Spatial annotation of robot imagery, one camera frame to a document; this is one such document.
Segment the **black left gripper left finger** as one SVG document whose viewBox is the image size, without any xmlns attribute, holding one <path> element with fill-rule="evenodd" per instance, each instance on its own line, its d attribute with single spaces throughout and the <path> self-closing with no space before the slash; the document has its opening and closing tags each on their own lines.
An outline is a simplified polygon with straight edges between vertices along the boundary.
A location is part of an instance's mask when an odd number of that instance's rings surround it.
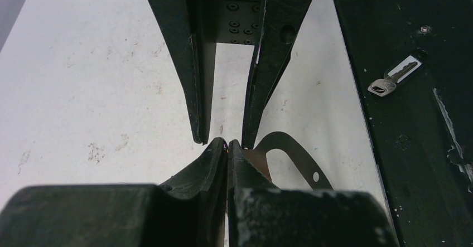
<svg viewBox="0 0 473 247">
<path fill-rule="evenodd" d="M 30 186 L 1 211 L 2 246 L 223 246 L 227 146 L 160 185 Z"/>
</svg>

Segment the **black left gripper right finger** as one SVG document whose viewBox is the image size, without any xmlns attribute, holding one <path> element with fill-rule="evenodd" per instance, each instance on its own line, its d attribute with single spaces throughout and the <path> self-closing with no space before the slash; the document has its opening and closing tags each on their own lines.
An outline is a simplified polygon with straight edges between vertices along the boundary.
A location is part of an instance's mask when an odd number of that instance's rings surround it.
<svg viewBox="0 0 473 247">
<path fill-rule="evenodd" d="M 397 246 L 383 208 L 367 192 L 282 190 L 229 143 L 230 246 Z"/>
</svg>

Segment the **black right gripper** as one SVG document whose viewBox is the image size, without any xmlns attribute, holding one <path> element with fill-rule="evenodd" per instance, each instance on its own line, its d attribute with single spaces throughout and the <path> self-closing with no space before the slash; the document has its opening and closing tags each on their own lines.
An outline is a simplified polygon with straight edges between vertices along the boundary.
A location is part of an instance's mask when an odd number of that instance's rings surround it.
<svg viewBox="0 0 473 247">
<path fill-rule="evenodd" d="M 254 45 L 242 147 L 252 149 L 266 105 L 312 0 L 148 0 L 184 91 L 195 143 L 209 140 L 216 43 Z"/>
</svg>

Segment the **silver carabiner keyring with rings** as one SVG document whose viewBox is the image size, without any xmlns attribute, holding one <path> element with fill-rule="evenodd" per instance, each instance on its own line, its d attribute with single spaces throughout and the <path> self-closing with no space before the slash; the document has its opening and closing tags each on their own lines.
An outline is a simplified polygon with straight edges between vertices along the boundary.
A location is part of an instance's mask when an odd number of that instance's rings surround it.
<svg viewBox="0 0 473 247">
<path fill-rule="evenodd" d="M 313 190 L 333 189 L 330 181 L 312 156 L 293 137 L 285 132 L 271 132 L 261 139 L 255 148 L 243 149 L 243 153 L 245 158 L 269 182 L 272 182 L 267 153 L 274 149 L 279 149 L 288 156 Z"/>
</svg>

